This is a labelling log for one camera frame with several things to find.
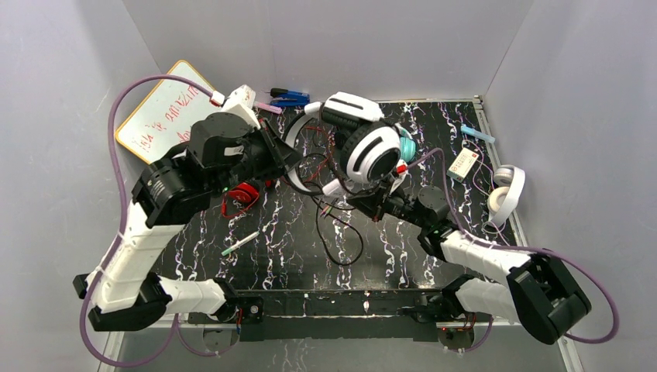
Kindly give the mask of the black and white headphones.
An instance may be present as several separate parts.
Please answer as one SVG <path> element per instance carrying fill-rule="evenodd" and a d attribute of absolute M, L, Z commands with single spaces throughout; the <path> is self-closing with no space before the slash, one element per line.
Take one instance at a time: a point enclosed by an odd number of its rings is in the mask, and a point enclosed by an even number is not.
<path fill-rule="evenodd" d="M 306 187 L 297 168 L 285 175 L 297 192 L 319 197 L 348 195 L 372 191 L 391 173 L 401 159 L 400 131 L 385 119 L 380 105 L 367 98 L 337 92 L 324 102 L 307 104 L 285 129 L 283 141 L 295 146 L 299 133 L 311 120 L 333 126 L 342 139 L 335 141 L 339 168 L 335 179 L 313 191 Z"/>

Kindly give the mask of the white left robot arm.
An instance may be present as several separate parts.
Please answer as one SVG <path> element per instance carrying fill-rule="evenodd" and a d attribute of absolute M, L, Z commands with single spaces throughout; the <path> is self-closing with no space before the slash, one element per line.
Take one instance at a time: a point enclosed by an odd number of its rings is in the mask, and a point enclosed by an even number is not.
<path fill-rule="evenodd" d="M 280 137 L 265 119 L 255 125 L 216 112 L 191 127 L 188 141 L 172 146 L 136 182 L 122 209 L 117 240 L 100 266 L 74 279 L 85 301 L 83 322 L 98 332 L 145 329 L 164 315 L 221 315 L 236 303 L 223 279 L 176 281 L 153 272 L 168 243 L 209 208 L 212 200 L 247 181 L 268 181 L 293 171 L 302 155 L 292 136 Z"/>

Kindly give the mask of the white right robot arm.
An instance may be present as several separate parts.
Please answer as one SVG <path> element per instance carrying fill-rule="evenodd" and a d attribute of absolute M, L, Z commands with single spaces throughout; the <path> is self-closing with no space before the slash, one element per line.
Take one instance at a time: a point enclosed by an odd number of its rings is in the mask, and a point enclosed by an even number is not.
<path fill-rule="evenodd" d="M 496 250 L 491 242 L 461 232 L 441 188 L 426 186 L 409 198 L 381 186 L 369 195 L 349 196 L 347 202 L 373 221 L 392 215 L 419 227 L 418 241 L 429 256 L 479 273 L 458 277 L 430 300 L 445 317 L 495 315 L 519 322 L 539 342 L 553 344 L 592 309 L 560 259 Z"/>

